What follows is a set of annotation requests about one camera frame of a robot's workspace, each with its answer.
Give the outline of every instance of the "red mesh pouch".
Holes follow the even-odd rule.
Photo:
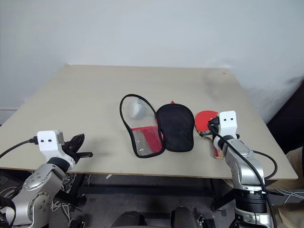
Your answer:
[[[156,112],[145,98],[126,95],[120,102],[119,111],[137,157],[149,158],[165,150]]]

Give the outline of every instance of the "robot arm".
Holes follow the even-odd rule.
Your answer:
[[[21,192],[12,199],[16,212],[7,208],[8,222],[22,228],[42,228],[48,225],[50,205],[59,192],[66,172],[72,170],[82,157],[92,157],[91,152],[76,153],[84,141],[80,134],[64,142],[61,131],[43,131],[37,134],[40,151],[47,163],[41,165],[23,183]]]
[[[237,118],[234,111],[221,112],[217,118],[209,122],[218,134],[227,140],[258,171],[264,180],[263,168],[254,158],[254,152],[241,142],[236,135]],[[267,211],[266,193],[250,166],[242,160],[222,139],[215,136],[214,147],[225,155],[226,163],[231,169],[233,187],[235,189],[236,207],[235,223],[239,227],[271,228],[271,216]]]

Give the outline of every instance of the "white wall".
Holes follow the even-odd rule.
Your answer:
[[[0,108],[18,108],[67,63],[228,67],[267,122],[304,75],[303,10],[302,0],[0,0]]]

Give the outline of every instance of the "black mesh pouch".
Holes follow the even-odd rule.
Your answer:
[[[164,152],[157,114],[145,98],[135,94],[126,95],[120,102],[119,112],[137,157],[150,158]]]
[[[167,150],[192,150],[194,117],[189,108],[181,104],[166,104],[157,110],[157,116]]]

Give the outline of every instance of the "table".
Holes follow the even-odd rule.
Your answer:
[[[119,103],[130,93],[145,97],[155,110],[172,100],[187,106],[194,116],[203,110],[235,110],[240,139],[276,160],[278,171],[272,179],[297,178],[235,76],[225,68],[66,66],[0,127],[0,151],[38,131],[60,129],[66,141],[84,133],[80,152],[94,153],[93,158],[81,159],[73,172],[231,178],[225,161],[214,159],[210,140],[195,131],[190,152],[137,158],[119,116]],[[269,175],[271,161],[256,157]],[[5,155],[0,167],[35,170],[43,163],[38,146],[26,144]]]

